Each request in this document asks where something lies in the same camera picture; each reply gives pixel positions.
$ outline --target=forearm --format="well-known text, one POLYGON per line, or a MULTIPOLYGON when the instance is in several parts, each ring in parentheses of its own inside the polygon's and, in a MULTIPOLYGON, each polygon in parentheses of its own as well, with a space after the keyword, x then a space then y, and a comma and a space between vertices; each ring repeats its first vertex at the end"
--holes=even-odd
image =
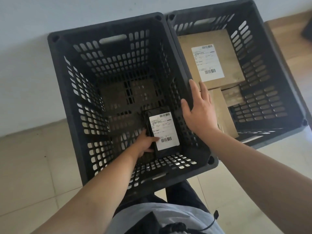
POLYGON ((312 230, 312 180, 220 131, 200 137, 284 233, 312 230))
POLYGON ((122 201, 139 151, 131 146, 34 233, 104 233, 122 201))

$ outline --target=large cardboard box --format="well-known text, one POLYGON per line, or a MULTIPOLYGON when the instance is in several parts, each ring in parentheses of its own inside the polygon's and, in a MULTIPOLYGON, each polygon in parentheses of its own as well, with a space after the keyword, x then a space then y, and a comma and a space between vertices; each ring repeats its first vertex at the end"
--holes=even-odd
POLYGON ((230 89, 223 90, 222 94, 228 107, 234 106, 236 104, 239 104, 245 101, 244 97, 240 93, 239 86, 235 86, 230 89))
POLYGON ((209 90, 209 94, 215 107, 219 129, 225 134, 228 134, 233 138, 237 138, 238 133, 221 89, 209 90))
POLYGON ((227 31, 178 37, 193 80, 208 89, 228 89, 245 80, 227 31))

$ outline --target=person's left hand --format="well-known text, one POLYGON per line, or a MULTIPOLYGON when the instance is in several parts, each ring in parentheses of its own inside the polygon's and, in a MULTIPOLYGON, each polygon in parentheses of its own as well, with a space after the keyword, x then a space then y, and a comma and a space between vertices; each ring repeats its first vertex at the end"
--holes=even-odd
POLYGON ((142 157, 144 152, 154 152, 153 149, 150 149, 152 142, 156 142, 159 140, 159 137, 150 137, 146 135, 146 129, 142 130, 142 132, 137 137, 134 146, 138 149, 138 157, 142 157))

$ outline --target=empty black crate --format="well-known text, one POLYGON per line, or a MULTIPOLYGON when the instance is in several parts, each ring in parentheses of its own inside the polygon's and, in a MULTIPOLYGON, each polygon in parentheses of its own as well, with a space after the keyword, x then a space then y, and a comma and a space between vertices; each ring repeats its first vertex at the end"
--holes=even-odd
POLYGON ((307 125, 302 96, 283 57, 268 37, 253 0, 237 0, 174 11, 168 25, 185 72, 191 77, 177 36, 226 29, 246 81, 245 102, 230 107, 239 141, 254 148, 297 133, 307 125))
POLYGON ((159 106, 170 107, 181 151, 137 163, 124 202, 217 166, 182 117, 188 77, 161 13, 54 32, 48 42, 84 185, 135 141, 141 112, 159 106))

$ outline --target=black pants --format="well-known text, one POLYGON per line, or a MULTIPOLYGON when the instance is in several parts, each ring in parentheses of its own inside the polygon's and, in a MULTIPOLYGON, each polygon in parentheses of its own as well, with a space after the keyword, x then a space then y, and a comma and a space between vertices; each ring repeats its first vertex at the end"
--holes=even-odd
POLYGON ((183 181, 180 183, 177 183, 173 186, 166 188, 166 196, 167 201, 164 201, 163 199, 157 197, 154 194, 150 194, 148 196, 142 197, 140 199, 134 200, 132 202, 129 202, 121 207, 118 207, 116 209, 116 212, 114 215, 116 215, 121 210, 128 208, 135 204, 141 204, 141 203, 169 203, 169 204, 177 204, 177 205, 183 205, 183 206, 190 206, 194 208, 201 209, 204 212, 208 212, 208 209, 206 206, 202 203, 200 198, 197 196, 196 192, 193 190, 191 185, 188 181, 183 181))

